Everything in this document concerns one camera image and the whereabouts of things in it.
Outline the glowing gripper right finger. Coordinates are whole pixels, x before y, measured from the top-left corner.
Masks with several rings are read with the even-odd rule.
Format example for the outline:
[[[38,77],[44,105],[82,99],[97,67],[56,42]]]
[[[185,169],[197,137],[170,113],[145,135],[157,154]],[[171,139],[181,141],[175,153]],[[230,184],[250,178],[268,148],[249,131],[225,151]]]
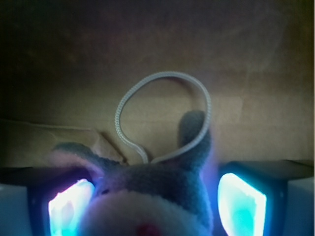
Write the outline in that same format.
[[[229,236],[313,236],[313,161],[232,161],[219,169],[218,210]]]

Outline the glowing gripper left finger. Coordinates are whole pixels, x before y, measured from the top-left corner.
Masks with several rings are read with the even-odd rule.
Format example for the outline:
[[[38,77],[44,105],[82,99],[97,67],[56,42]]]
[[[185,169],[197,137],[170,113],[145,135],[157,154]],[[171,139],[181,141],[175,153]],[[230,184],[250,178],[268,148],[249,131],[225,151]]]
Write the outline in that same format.
[[[94,190],[83,168],[1,168],[0,234],[74,236]]]

